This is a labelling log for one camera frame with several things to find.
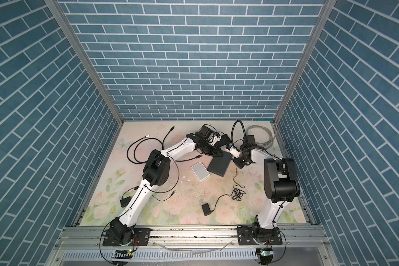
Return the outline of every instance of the brick wallpaper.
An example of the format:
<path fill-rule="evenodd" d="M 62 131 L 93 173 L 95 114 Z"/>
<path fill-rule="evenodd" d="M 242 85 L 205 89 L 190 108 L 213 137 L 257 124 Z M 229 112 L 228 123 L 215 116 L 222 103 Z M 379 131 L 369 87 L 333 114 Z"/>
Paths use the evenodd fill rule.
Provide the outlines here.
<path fill-rule="evenodd" d="M 399 1 L 337 1 L 280 128 L 339 263 L 399 265 Z"/>
<path fill-rule="evenodd" d="M 0 0 L 0 265 L 46 262 L 116 129 L 43 0 Z"/>
<path fill-rule="evenodd" d="M 324 0 L 60 1 L 125 120 L 272 119 Z"/>

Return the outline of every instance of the floral tabletop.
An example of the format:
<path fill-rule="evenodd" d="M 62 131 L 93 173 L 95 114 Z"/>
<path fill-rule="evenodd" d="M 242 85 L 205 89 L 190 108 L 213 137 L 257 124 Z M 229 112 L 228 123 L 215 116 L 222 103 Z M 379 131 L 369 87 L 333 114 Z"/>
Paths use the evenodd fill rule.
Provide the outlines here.
<path fill-rule="evenodd" d="M 168 148 L 181 141 L 187 133 L 197 131 L 203 124 L 210 124 L 218 131 L 222 131 L 230 136 L 233 122 L 125 122 L 118 136 L 118 140 L 106 163 L 105 169 L 95 188 L 94 194 L 85 211 L 80 226 L 101 226 L 122 213 L 120 199 L 125 191 L 138 186 L 142 179 L 144 165 L 135 165 L 126 158 L 126 150 L 133 141 L 140 139 L 144 135 L 156 137 L 162 140 L 172 126 L 175 129 L 169 134 L 164 143 L 164 148 Z M 271 129 L 270 122 L 244 122 L 245 127 L 249 125 L 263 125 Z M 234 131 L 234 139 L 241 137 L 239 124 Z M 268 139 L 266 133 L 261 129 L 253 129 L 250 134 L 254 134 L 256 141 L 265 142 Z M 139 161 L 148 159 L 149 153 L 153 149 L 160 150 L 157 141 L 144 141 L 136 150 L 136 158 Z M 129 156 L 133 156 L 133 147 Z M 281 156 L 277 141 L 268 149 L 272 154 Z M 190 152 L 180 160 L 189 159 L 198 155 L 198 152 Z M 245 166 L 237 169 L 231 162 L 224 177 L 213 173 L 199 181 L 191 167 L 202 162 L 208 166 L 212 157 L 202 156 L 187 162 L 178 162 L 180 178 L 175 187 L 175 194 L 170 199 L 160 202 L 151 197 L 143 208 L 138 220 L 138 225 L 174 225 L 174 224 L 240 224 L 252 223 L 254 217 L 263 208 L 266 195 L 263 190 L 263 169 L 258 164 Z M 204 216 L 201 205 L 209 203 L 213 208 L 217 198 L 222 194 L 232 192 L 233 178 L 240 185 L 246 194 L 241 201 L 232 200 L 230 197 L 222 197 L 211 215 Z M 158 191 L 170 189 L 177 181 L 177 168 L 172 162 L 170 165 L 170 175 L 167 182 Z M 135 191 L 131 190 L 124 197 L 133 196 Z M 158 199 L 166 199 L 171 192 L 164 194 L 154 194 Z M 297 198 L 289 203 L 285 208 L 279 223 L 305 223 L 305 217 Z"/>

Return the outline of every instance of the brick wall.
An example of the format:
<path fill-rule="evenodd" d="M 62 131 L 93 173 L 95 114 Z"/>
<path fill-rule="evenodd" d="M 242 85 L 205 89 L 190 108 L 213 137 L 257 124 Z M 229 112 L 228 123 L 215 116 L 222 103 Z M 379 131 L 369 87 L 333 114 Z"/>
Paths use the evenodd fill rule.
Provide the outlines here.
<path fill-rule="evenodd" d="M 337 1 L 280 128 L 339 263 L 399 265 L 399 1 Z"/>
<path fill-rule="evenodd" d="M 116 127 L 43 0 L 0 0 L 0 265 L 45 263 Z"/>
<path fill-rule="evenodd" d="M 272 119 L 324 0 L 59 1 L 125 120 Z"/>

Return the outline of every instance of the gray coiled cable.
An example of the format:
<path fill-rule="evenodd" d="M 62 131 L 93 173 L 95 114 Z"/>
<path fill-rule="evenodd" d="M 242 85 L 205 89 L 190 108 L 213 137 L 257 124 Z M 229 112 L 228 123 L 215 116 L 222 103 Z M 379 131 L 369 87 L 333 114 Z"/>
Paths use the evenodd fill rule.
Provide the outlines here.
<path fill-rule="evenodd" d="M 266 141 L 266 142 L 257 142 L 257 141 L 256 141 L 256 145 L 257 145 L 257 146 L 265 147 L 265 148 L 267 148 L 267 149 L 270 148 L 270 147 L 272 147 L 272 145 L 274 144 L 274 139 L 275 139 L 275 137 L 273 136 L 272 131 L 271 131 L 270 129 L 268 129 L 267 127 L 264 127 L 264 126 L 261 126 L 261 125 L 250 125 L 250 126 L 245 130 L 245 132 L 246 132 L 247 135 L 248 135 L 248 131 L 251 130 L 251 129 L 255 129 L 255 128 L 263 129 L 263 130 L 266 131 L 266 133 L 269 135 L 269 140 L 268 140 L 268 141 Z"/>

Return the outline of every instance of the table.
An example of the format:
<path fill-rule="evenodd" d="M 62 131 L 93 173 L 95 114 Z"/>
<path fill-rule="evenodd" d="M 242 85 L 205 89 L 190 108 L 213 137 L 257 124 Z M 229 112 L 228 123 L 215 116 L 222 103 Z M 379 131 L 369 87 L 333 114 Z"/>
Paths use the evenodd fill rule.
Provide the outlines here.
<path fill-rule="evenodd" d="M 80 222 L 80 226 L 104 226 L 109 221 L 122 213 L 120 206 L 122 194 L 128 189 L 138 186 L 142 179 L 144 164 L 138 165 L 129 162 L 126 158 L 126 150 L 130 144 L 145 135 L 156 137 L 162 140 L 172 126 L 175 129 L 169 134 L 164 142 L 164 148 L 168 148 L 183 140 L 186 134 L 195 132 L 203 124 L 210 124 L 218 131 L 222 131 L 230 137 L 233 122 L 230 121 L 177 121 L 177 122 L 125 122 L 119 133 L 111 155 L 106 162 L 105 169 L 101 174 L 98 184 L 90 199 L 89 205 Z M 244 122 L 245 128 L 249 125 L 262 125 L 272 131 L 271 123 Z M 264 142 L 268 139 L 265 131 L 252 129 L 256 141 Z M 242 137 L 242 130 L 239 124 L 234 130 L 234 139 Z M 129 156 L 133 158 L 133 149 Z M 153 149 L 161 149 L 158 141 L 144 141 L 136 151 L 136 158 L 139 161 L 146 161 Z M 273 146 L 268 149 L 271 154 L 282 156 L 279 145 L 274 140 Z M 180 160 L 189 159 L 199 153 L 194 151 L 181 157 Z M 176 225 L 176 224 L 240 224 L 252 223 L 254 217 L 261 211 L 266 199 L 263 190 L 263 169 L 258 169 L 255 164 L 245 166 L 242 169 L 236 168 L 230 162 L 224 177 L 213 173 L 202 181 L 199 181 L 193 173 L 192 165 L 202 162 L 208 166 L 212 157 L 203 155 L 201 158 L 187 162 L 178 162 L 180 169 L 179 182 L 175 187 L 175 194 L 168 200 L 160 202 L 151 197 L 142 210 L 137 225 Z M 235 181 L 244 185 L 246 194 L 241 201 L 232 200 L 224 196 L 217 204 L 216 211 L 211 215 L 204 216 L 201 205 L 209 203 L 213 209 L 217 198 L 222 194 L 231 194 L 233 177 Z M 167 182 L 158 191 L 170 189 L 177 180 L 177 168 L 174 162 L 170 165 L 170 175 Z M 126 193 L 124 197 L 133 196 L 134 191 Z M 166 199 L 171 192 L 165 194 L 154 194 L 158 199 Z M 293 200 L 283 211 L 278 223 L 305 223 L 305 216 L 297 198 Z"/>

